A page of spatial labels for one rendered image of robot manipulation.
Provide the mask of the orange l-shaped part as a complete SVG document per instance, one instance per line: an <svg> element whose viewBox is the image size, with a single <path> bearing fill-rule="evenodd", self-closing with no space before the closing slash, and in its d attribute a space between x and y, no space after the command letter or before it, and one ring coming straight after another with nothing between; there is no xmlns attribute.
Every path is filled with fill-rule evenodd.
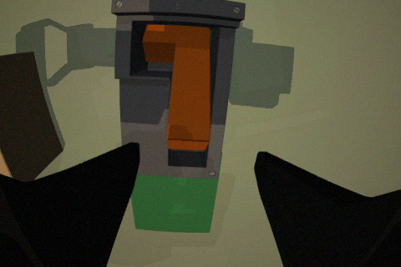
<svg viewBox="0 0 401 267"><path fill-rule="evenodd" d="M168 149L203 150L211 140L210 28L146 24L146 62L173 63Z"/></svg>

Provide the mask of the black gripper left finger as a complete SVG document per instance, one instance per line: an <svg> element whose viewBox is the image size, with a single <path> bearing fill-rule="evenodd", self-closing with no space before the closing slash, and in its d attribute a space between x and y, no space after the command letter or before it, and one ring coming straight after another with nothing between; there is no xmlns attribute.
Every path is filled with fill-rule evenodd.
<svg viewBox="0 0 401 267"><path fill-rule="evenodd" d="M107 267L138 166L129 143L26 183L0 174L0 231L34 267Z"/></svg>

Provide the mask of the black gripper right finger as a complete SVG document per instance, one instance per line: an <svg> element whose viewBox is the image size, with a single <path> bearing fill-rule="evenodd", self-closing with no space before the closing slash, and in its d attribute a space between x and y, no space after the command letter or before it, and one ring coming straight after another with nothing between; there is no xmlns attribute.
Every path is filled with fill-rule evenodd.
<svg viewBox="0 0 401 267"><path fill-rule="evenodd" d="M401 190L365 197L268 151L254 170L283 267L362 267L401 221Z"/></svg>

